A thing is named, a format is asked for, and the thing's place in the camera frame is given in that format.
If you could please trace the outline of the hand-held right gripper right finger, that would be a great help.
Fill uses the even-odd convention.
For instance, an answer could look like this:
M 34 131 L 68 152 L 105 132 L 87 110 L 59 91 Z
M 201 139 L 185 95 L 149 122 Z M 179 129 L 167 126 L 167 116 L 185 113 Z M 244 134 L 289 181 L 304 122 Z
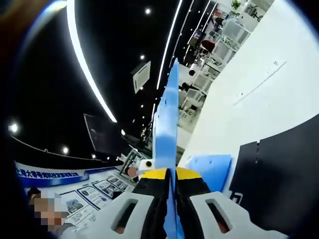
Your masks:
M 187 239 L 286 239 L 251 222 L 249 213 L 220 192 L 211 192 L 201 175 L 176 168 L 176 209 Z

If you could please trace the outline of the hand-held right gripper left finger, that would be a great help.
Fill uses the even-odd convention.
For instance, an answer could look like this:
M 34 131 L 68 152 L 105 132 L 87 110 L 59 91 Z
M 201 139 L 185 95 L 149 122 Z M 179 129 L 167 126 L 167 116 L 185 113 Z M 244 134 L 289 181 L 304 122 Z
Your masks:
M 87 227 L 63 225 L 60 239 L 165 239 L 170 170 L 145 172 L 132 192 L 124 192 L 104 207 Z

